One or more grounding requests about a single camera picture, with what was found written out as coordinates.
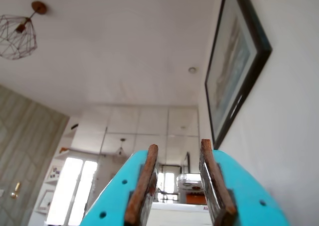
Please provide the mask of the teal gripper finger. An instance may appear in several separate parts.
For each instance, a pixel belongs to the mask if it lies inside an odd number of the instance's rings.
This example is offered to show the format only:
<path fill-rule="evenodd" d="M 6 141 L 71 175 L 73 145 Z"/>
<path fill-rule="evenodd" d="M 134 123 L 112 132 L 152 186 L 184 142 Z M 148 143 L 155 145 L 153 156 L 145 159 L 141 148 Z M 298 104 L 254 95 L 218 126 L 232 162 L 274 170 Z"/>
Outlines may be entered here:
<path fill-rule="evenodd" d="M 199 171 L 212 225 L 288 226 L 283 210 L 235 159 L 202 139 Z"/>
<path fill-rule="evenodd" d="M 145 226 L 157 191 L 158 146 L 130 156 L 84 216 L 82 226 Z"/>

